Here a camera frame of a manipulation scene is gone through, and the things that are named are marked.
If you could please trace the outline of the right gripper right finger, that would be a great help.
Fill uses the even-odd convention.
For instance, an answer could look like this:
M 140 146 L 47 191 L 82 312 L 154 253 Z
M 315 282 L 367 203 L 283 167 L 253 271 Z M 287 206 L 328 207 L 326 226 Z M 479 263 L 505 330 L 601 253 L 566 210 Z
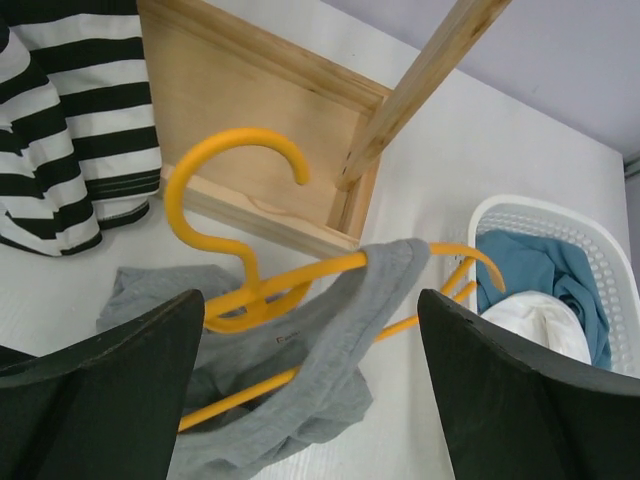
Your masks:
M 639 381 L 528 341 L 431 289 L 417 304 L 458 479 L 636 479 Z

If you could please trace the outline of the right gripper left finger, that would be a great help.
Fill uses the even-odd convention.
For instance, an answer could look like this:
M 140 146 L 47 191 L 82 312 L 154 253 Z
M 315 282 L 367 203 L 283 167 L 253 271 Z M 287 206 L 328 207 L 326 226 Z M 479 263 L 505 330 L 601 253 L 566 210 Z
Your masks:
M 2 478 L 165 478 L 203 320 L 189 290 L 45 356 L 3 347 Z

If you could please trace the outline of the grey tank top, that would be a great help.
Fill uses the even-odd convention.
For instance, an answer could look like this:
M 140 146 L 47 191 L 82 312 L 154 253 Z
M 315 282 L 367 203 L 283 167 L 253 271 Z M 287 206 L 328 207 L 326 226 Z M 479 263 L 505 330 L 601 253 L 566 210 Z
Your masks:
M 204 331 L 184 409 L 199 410 L 288 369 L 280 389 L 178 435 L 171 479 L 249 479 L 360 422 L 372 403 L 359 362 L 412 290 L 430 250 L 418 239 L 365 247 L 364 268 L 341 274 L 289 313 L 237 334 Z

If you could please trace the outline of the yellow plastic hanger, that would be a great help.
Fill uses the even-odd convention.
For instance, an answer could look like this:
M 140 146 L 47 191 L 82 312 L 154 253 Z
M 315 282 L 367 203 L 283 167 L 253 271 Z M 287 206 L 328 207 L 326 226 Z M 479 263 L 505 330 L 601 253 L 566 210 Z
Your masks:
M 282 155 L 288 162 L 294 180 L 299 185 L 310 179 L 310 168 L 299 148 L 285 136 L 265 128 L 234 128 L 217 133 L 193 148 L 178 162 L 169 175 L 164 194 L 167 221 L 173 233 L 186 245 L 198 250 L 238 257 L 243 264 L 245 283 L 229 294 L 207 301 L 204 327 L 209 330 L 232 334 L 255 328 L 268 320 L 279 317 L 296 307 L 316 279 L 366 267 L 368 257 L 357 251 L 348 255 L 319 261 L 283 274 L 261 279 L 258 260 L 253 249 L 240 241 L 208 236 L 191 227 L 184 215 L 184 193 L 191 177 L 212 157 L 227 150 L 244 146 L 266 147 Z M 468 273 L 474 263 L 481 262 L 488 270 L 491 282 L 499 291 L 506 289 L 502 273 L 496 264 L 479 250 L 454 243 L 430 243 L 434 255 L 464 257 L 463 262 L 448 277 L 440 293 L 448 295 Z M 288 293 L 267 303 L 267 297 L 288 290 Z M 235 319 L 223 314 L 245 307 L 246 313 Z M 291 382 L 301 367 L 294 367 L 267 380 L 257 383 L 240 393 L 214 402 L 194 413 L 185 415 L 179 423 L 178 433 L 199 425 L 231 408 L 253 400 Z

